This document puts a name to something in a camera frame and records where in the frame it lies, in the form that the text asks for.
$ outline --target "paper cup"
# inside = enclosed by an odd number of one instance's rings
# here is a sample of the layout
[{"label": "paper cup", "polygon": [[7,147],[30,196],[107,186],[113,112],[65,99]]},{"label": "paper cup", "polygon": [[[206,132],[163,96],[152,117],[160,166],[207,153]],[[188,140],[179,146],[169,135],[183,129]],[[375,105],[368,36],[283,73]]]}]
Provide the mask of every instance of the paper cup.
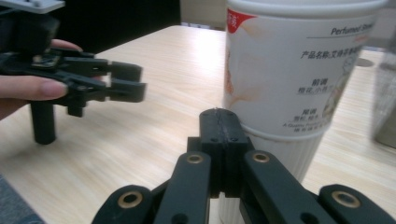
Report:
[{"label": "paper cup", "polygon": [[[228,1],[223,107],[300,181],[386,3]],[[223,223],[243,223],[235,203],[220,199]]]}]

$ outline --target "light wood tabletop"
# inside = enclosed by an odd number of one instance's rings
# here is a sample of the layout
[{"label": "light wood tabletop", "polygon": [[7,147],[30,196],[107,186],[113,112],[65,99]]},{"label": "light wood tabletop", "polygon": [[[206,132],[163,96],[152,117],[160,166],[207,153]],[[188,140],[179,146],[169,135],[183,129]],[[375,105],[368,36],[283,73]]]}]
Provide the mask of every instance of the light wood tabletop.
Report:
[{"label": "light wood tabletop", "polygon": [[[361,54],[374,65],[355,68],[303,184],[352,187],[396,217],[396,149],[372,139],[382,55]],[[221,107],[224,57],[224,32],[183,26],[98,54],[144,68],[144,102],[90,102],[83,118],[56,106],[58,138],[47,146],[35,143],[26,106],[0,121],[0,174],[46,222],[91,223],[116,189],[154,189],[171,176],[187,138],[199,136],[199,114]]]}]

